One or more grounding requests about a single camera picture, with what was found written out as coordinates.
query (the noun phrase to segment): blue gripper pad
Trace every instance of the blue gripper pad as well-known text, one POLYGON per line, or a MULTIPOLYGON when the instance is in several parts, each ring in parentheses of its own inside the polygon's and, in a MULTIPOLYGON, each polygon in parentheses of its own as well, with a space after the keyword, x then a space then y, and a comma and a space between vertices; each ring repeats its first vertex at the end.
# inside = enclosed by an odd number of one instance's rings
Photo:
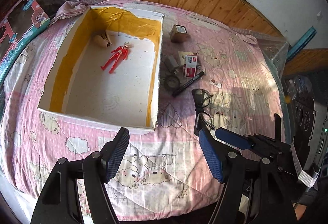
POLYGON ((223 180, 223 172, 222 172, 222 163, 216 156, 213 147, 209 143, 206 138, 205 132, 203 129, 199 132, 199 144, 203 151, 206 162, 210 168, 212 176, 217 179, 219 182, 223 180))
POLYGON ((113 179, 116 176, 116 173, 122 162, 125 151, 128 147, 129 141, 130 141, 130 134, 129 131, 125 129, 122 137, 120 138, 119 142, 115 147, 112 156, 108 161, 107 173, 106 173, 107 181, 110 181, 110 179, 113 179))
POLYGON ((241 150, 250 149, 251 147, 246 137, 242 137, 224 128, 217 129, 215 131, 215 136, 217 139, 233 145, 234 147, 237 147, 241 150))

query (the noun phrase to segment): yellow packing tape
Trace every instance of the yellow packing tape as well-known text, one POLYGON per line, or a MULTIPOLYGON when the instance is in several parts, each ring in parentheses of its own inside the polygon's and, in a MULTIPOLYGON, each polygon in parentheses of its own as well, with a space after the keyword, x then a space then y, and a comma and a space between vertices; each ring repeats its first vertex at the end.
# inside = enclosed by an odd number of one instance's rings
POLYGON ((140 39, 147 38, 155 45, 155 62, 151 74, 146 117, 146 126, 149 127, 151 99, 155 83, 155 70, 160 43, 161 25, 162 24, 159 21, 137 17, 133 13, 124 9, 115 7, 89 9, 82 23, 77 28, 67 54, 62 59, 59 66, 52 90, 49 110, 53 112, 61 112, 64 96, 67 93, 68 85, 72 77, 73 68, 78 58, 81 56, 91 34, 99 30, 111 30, 135 36, 140 39))

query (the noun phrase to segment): white strap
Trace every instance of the white strap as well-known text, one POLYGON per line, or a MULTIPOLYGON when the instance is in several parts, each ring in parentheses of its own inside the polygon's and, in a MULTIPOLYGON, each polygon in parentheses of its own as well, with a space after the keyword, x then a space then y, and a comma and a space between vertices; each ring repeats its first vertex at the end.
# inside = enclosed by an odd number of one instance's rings
POLYGON ((312 187, 317 180, 317 178, 312 178, 309 174, 307 174, 301 167, 300 161, 298 160, 296 150, 294 147, 294 142, 292 143, 292 155, 293 155, 293 162, 294 162, 294 167, 298 176, 298 179, 303 182, 307 187, 312 187))

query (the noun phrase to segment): bed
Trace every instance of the bed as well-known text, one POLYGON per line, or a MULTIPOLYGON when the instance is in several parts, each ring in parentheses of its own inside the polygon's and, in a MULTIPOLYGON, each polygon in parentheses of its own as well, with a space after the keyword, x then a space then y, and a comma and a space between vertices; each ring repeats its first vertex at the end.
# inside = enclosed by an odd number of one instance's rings
MULTIPOLYGON (((60 157, 85 158, 115 136, 114 132, 66 123, 37 111, 58 48, 86 4, 80 1, 63 5, 48 29, 27 46, 4 83, 1 166, 21 206, 26 208, 27 219, 32 216, 33 203, 60 157)), ((274 113, 283 116, 279 82, 275 81, 257 40, 218 21, 170 6, 138 0, 109 0, 100 5, 146 9, 165 15, 157 129, 130 136, 120 169, 106 184, 119 220, 167 218, 214 203, 222 186, 212 177, 198 137, 193 134, 195 106, 191 90, 202 88, 213 94, 208 110, 217 128, 273 137, 274 113), (182 45, 172 43, 169 38, 169 30, 177 23, 184 25, 190 34, 190 40, 182 45), (163 88, 168 75, 163 61, 177 50, 197 52, 200 69, 206 75, 172 98, 163 88), (154 171, 159 176, 149 177, 154 171)), ((246 150, 243 155, 256 159, 246 150)), ((78 181, 78 191, 84 220, 92 223, 83 180, 78 181)))

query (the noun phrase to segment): open box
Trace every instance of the open box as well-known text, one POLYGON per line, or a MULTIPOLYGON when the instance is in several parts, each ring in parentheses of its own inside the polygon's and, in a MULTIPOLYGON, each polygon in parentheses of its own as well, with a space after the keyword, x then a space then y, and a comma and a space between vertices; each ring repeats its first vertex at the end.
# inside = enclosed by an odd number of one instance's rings
POLYGON ((163 14, 139 9, 91 6, 62 42, 38 109, 83 126, 131 133, 156 128, 163 14), (90 40, 109 30, 112 45, 90 40), (132 44, 114 73, 102 70, 111 51, 132 44))

